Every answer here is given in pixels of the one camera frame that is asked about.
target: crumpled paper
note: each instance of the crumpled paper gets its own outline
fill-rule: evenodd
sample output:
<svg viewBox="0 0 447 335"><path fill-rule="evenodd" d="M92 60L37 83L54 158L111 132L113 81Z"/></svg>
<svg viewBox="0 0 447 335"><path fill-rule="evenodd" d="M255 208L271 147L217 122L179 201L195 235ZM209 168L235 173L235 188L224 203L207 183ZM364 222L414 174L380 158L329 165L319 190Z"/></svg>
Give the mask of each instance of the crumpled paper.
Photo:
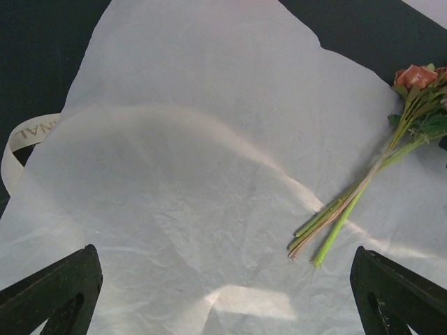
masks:
<svg viewBox="0 0 447 335"><path fill-rule="evenodd" d="M358 246L447 286L445 152L377 175L321 269L327 231L286 245L400 108L276 1L114 1L1 218L0 286L94 244L89 334L361 334Z"/></svg>

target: green stem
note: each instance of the green stem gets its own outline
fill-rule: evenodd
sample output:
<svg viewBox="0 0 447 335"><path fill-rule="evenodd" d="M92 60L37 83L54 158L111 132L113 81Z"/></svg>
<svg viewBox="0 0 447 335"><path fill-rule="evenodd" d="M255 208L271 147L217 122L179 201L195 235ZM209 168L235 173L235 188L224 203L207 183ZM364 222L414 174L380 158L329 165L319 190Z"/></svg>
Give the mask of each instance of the green stem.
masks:
<svg viewBox="0 0 447 335"><path fill-rule="evenodd" d="M332 246L332 243L334 242L335 238L337 237L339 231L341 230L343 224L347 220L349 214L352 212L354 206L356 205L357 201L362 196L363 192L367 188L369 182L363 186L363 188L360 190L359 193L352 199L352 201L346 206L344 209L342 215L339 217L338 221L335 223L334 227L330 231L328 237L324 241L323 245L320 247L320 250L318 250L318 253L316 257L314 258L314 266L319 267L321 263L324 260L324 257L328 253L330 247Z"/></svg>
<svg viewBox="0 0 447 335"><path fill-rule="evenodd" d="M295 232L295 237L299 237L303 235L311 226L313 226L317 221L320 221L323 215L328 213L329 211L334 211L340 205L341 201L347 199L347 197L354 191L359 183L352 185L348 190L346 190L342 195L333 200L329 205L327 205L324 209L320 210L313 218L311 218L305 225L303 225L300 229Z"/></svg>
<svg viewBox="0 0 447 335"><path fill-rule="evenodd" d="M391 156L387 157L381 167L379 168L379 171L383 170L387 166L389 166L391 163L397 162L402 157L407 155L410 151L414 150L415 148L419 147L421 144L424 143L423 138L417 137L407 143L406 145L400 147L398 150L396 150ZM360 190L360 192L352 199L352 201L348 204L348 206L343 211L342 215L339 217L339 220L335 223L334 227L332 228L331 232L329 233L327 239L324 241L322 247L320 247L320 250L318 251L316 257L314 258L314 266L318 267L321 265L322 261L324 260L324 257L328 253L330 247L332 246L332 243L334 242L335 238L337 237L339 231L341 230L343 224L346 222L349 214L352 212L354 206L356 205L357 201L362 196L363 192L367 188L369 184L369 181L365 184L365 186Z"/></svg>

